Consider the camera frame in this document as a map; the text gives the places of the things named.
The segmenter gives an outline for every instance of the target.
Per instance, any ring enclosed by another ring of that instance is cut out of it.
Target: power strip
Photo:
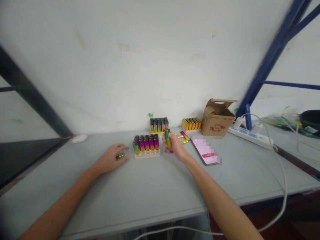
[[[238,137],[241,137],[243,139],[246,139],[250,142],[253,142],[253,143],[259,145],[260,147],[272,150],[272,146],[270,146],[269,138],[266,136],[263,136],[259,133],[253,134],[250,131],[248,131],[247,129],[244,129],[242,127],[239,127],[238,129],[234,129],[232,126],[228,129],[228,132],[232,133]]]

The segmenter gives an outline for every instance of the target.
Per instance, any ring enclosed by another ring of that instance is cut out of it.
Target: blue metal post
[[[301,84],[301,83],[285,83],[285,82],[273,82],[273,81],[263,81],[263,84],[272,84],[272,85],[279,85],[279,86],[288,86],[288,87],[298,87],[298,88],[307,88],[307,89],[314,89],[320,90],[320,86],[318,85],[311,85],[311,84]]]
[[[288,11],[276,37],[269,47],[269,50],[246,93],[246,96],[239,106],[236,117],[240,117],[244,113],[247,104],[252,104],[253,100],[262,87],[262,84],[260,83],[267,79],[271,69],[273,68],[283,48],[285,47],[285,45],[281,46],[283,39],[287,35],[288,31],[301,20],[310,2],[311,0],[294,0],[294,2],[292,3],[290,10]]]
[[[299,22],[285,37],[281,45],[287,44],[295,35],[297,35],[305,26],[320,14],[320,4],[312,10],[301,22]]]
[[[250,113],[250,105],[249,104],[247,104],[247,106],[246,106],[245,113]],[[251,115],[250,114],[245,115],[245,118],[246,118],[247,129],[249,131],[251,131],[251,129],[252,129]]]

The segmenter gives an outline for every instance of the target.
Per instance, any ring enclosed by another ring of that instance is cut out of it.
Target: left hand
[[[92,168],[94,168],[98,174],[103,174],[110,172],[117,167],[124,164],[126,161],[130,159],[130,157],[123,157],[116,160],[116,155],[124,149],[129,149],[127,146],[122,143],[116,143],[109,147],[105,153],[93,164]]]

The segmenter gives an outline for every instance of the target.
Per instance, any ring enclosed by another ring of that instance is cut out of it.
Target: table surface
[[[178,133],[182,128],[171,130]],[[194,179],[173,154],[162,151],[156,158],[133,158],[132,139],[145,134],[147,130],[97,134],[83,143],[69,141],[62,146],[0,198],[0,224],[9,239],[22,234],[72,186],[82,171],[116,142],[130,146],[125,154],[132,158],[97,179],[67,223],[61,239],[111,235],[207,211]],[[282,171],[271,150],[230,133],[215,141],[220,143],[222,165],[204,166],[192,143],[184,146],[237,204],[283,195]],[[316,179],[280,159],[290,194],[320,188]]]
[[[306,157],[303,157],[297,150],[297,142],[298,138],[292,131],[284,131],[281,128],[272,126],[270,124],[266,124],[270,137],[273,139],[273,142],[278,147],[282,148],[284,151],[290,153],[291,155],[295,156],[296,158],[300,159],[301,161],[305,162],[309,166],[313,167],[314,169],[320,171],[320,162],[317,163],[312,161]],[[267,135],[265,128],[261,130],[261,134]],[[320,139],[310,138],[304,135],[299,134],[300,139],[305,143],[314,146],[320,149]],[[317,149],[314,149],[310,146],[307,146],[303,143],[300,143],[299,146],[300,152],[305,156],[320,161],[320,152]]]

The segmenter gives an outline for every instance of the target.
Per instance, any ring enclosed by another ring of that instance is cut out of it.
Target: charger plug
[[[250,132],[252,134],[258,134],[260,132],[260,130],[262,129],[262,127],[263,127],[262,123],[255,124]]]

